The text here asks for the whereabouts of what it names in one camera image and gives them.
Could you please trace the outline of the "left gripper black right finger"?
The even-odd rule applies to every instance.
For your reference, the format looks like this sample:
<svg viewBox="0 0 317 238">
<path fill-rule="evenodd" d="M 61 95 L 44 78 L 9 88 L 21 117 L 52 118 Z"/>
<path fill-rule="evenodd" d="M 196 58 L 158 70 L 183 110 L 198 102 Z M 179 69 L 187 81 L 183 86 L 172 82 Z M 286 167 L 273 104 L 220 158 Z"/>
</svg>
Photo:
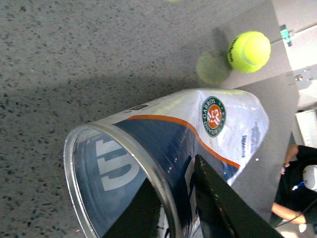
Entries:
<svg viewBox="0 0 317 238">
<path fill-rule="evenodd" d="M 195 156 L 196 203 L 205 238 L 281 238 L 201 156 Z"/>
</svg>

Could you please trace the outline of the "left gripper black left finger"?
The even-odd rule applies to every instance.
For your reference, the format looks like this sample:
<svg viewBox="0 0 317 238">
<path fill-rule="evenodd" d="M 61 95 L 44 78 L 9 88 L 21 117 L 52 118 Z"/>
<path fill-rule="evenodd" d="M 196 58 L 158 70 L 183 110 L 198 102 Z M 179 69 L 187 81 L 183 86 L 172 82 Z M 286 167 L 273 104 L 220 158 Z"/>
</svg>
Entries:
<svg viewBox="0 0 317 238">
<path fill-rule="evenodd" d="M 104 235 L 105 238 L 158 238 L 161 201 L 148 179 L 130 205 Z"/>
</svg>

